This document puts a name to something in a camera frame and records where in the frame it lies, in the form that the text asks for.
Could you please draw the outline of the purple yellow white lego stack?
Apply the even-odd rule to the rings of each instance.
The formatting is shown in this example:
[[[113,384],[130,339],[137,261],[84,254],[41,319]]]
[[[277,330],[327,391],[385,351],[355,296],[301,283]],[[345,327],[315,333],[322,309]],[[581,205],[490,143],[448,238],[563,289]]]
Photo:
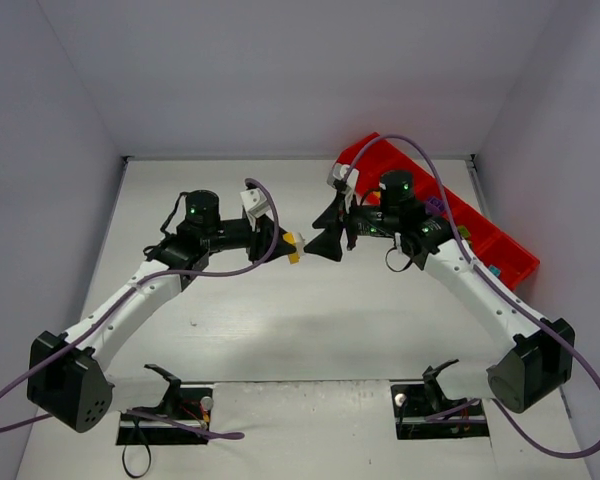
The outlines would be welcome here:
[[[294,247],[294,251],[287,255],[289,263],[297,264],[304,255],[304,237],[299,232],[286,232],[283,239]]]

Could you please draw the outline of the small green lego brick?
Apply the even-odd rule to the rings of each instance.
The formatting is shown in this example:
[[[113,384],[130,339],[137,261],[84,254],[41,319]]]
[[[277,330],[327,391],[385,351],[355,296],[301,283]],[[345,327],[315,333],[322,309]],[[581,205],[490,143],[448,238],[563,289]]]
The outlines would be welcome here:
[[[471,237],[470,231],[469,231],[469,230],[468,230],[468,229],[467,229],[465,226],[462,226],[462,225],[460,225],[460,226],[458,227],[458,231],[459,231],[459,234],[460,234],[460,236],[461,236],[463,239],[465,239],[465,240],[467,240],[467,241],[469,241],[469,240],[470,240],[470,237]]]

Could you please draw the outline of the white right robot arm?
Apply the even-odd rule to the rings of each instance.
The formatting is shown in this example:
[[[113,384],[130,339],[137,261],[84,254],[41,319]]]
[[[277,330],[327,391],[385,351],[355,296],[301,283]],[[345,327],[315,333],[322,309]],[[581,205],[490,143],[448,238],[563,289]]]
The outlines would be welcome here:
[[[390,238],[408,263],[442,284],[486,330],[497,358],[487,368],[458,360],[428,367],[426,395],[437,412],[472,398],[490,398],[522,413],[571,377],[575,342],[563,319],[537,327],[526,319],[525,304],[511,291],[498,294],[501,282],[474,256],[467,243],[457,243],[450,222],[434,215],[413,193],[413,176],[405,170],[382,175],[377,206],[357,202],[356,171],[336,165],[328,177],[336,195],[313,222],[319,235],[304,250],[340,261],[360,236]]]

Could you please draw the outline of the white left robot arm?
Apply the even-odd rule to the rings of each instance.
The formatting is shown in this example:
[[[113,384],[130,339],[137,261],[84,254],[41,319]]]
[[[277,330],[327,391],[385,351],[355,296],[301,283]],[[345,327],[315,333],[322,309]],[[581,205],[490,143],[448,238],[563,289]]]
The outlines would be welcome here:
[[[30,351],[30,402],[78,433],[118,411],[143,419],[176,419],[184,398],[182,381],[167,369],[146,364],[137,379],[110,373],[115,356],[162,306],[194,280],[212,277],[211,256],[245,250],[249,267],[294,252],[284,240],[270,193],[254,180],[240,194],[242,213],[224,220],[219,198],[209,190],[180,193],[184,218],[175,231],[163,223],[161,241],[126,284],[87,318],[60,334],[40,334]]]

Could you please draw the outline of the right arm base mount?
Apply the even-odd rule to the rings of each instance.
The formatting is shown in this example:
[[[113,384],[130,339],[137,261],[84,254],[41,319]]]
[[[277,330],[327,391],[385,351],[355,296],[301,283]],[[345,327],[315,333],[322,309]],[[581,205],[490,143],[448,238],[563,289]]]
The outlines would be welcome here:
[[[407,440],[461,440],[490,436],[484,408],[478,400],[449,400],[437,377],[458,363],[429,366],[419,382],[392,383],[390,393],[396,438]]]

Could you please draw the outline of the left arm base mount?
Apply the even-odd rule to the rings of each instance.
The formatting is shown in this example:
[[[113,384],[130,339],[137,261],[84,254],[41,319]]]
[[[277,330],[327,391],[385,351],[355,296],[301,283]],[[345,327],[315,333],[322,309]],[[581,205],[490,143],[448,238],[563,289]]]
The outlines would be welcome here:
[[[138,405],[134,406],[135,409],[195,428],[209,429],[214,403],[212,384],[186,383],[156,364],[145,364],[144,369],[154,377],[160,377],[167,388],[159,404]],[[170,424],[120,414],[116,438],[118,446],[190,446],[208,443],[207,438]]]

